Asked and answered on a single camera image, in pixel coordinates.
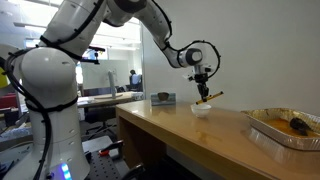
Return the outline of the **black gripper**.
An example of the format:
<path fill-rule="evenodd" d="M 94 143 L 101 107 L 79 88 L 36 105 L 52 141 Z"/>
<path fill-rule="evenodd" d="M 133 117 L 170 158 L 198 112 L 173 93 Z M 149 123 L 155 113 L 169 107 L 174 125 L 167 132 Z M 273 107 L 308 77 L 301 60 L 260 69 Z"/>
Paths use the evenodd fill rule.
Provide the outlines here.
<path fill-rule="evenodd" d="M 209 73 L 211 71 L 212 68 L 210 65 L 195 65 L 191 72 L 183 75 L 183 78 L 185 78 L 186 80 L 195 81 L 196 83 L 198 83 L 198 92 L 203 102 L 207 102 L 209 88 L 205 83 L 208 81 Z"/>

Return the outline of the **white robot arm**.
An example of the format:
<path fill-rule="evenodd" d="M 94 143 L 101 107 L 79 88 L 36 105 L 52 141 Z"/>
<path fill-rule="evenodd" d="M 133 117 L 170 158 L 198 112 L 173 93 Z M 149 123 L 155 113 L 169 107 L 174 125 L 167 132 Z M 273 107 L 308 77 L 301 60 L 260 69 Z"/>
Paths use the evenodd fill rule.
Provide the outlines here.
<path fill-rule="evenodd" d="M 189 77 L 202 98 L 213 69 L 205 62 L 202 41 L 181 49 L 170 45 L 171 22 L 155 0 L 63 0 L 32 48 L 1 45 L 1 68 L 10 85 L 25 97 L 33 148 L 3 180 L 85 180 L 90 165 L 79 126 L 77 68 L 90 80 L 111 81 L 112 68 L 83 57 L 99 26 L 121 27 L 138 19 L 173 68 L 191 66 Z"/>

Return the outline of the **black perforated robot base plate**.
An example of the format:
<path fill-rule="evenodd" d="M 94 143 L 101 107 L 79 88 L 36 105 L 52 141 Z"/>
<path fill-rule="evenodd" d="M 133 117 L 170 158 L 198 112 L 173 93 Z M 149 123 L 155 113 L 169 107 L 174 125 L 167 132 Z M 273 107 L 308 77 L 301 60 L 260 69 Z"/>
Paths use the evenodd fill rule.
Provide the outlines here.
<path fill-rule="evenodd" d="M 116 167 L 119 150 L 113 149 L 106 156 L 101 156 L 98 151 L 86 151 L 90 171 L 84 180 L 120 180 L 121 175 Z"/>

